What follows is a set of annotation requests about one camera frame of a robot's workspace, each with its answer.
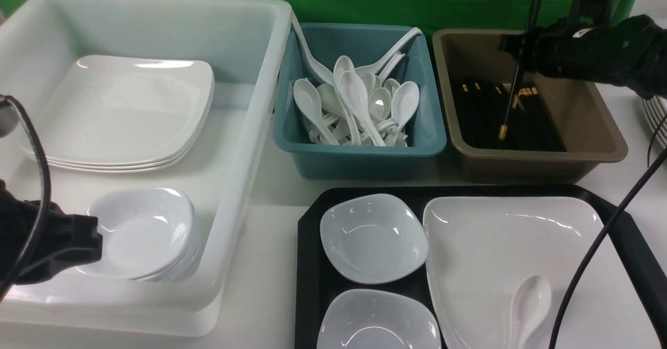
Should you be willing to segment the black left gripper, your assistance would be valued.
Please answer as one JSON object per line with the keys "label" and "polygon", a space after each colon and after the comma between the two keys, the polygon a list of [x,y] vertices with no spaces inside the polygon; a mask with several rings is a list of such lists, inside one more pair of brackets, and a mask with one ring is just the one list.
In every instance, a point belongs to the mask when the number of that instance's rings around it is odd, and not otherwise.
{"label": "black left gripper", "polygon": [[1,197],[1,276],[8,287],[47,282],[64,270],[102,259],[103,235],[98,232],[98,218],[65,214],[51,203],[35,252],[18,275],[11,277],[10,267],[26,244],[40,202],[15,198],[5,181]]}

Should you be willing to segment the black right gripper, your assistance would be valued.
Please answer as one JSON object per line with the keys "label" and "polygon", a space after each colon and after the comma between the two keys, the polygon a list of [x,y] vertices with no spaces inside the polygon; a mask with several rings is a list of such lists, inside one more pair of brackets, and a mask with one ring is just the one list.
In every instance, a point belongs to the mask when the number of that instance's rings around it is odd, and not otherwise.
{"label": "black right gripper", "polygon": [[665,97],[666,31],[648,15],[610,27],[560,20],[520,35],[503,35],[499,50],[527,73],[626,87],[643,99]]}

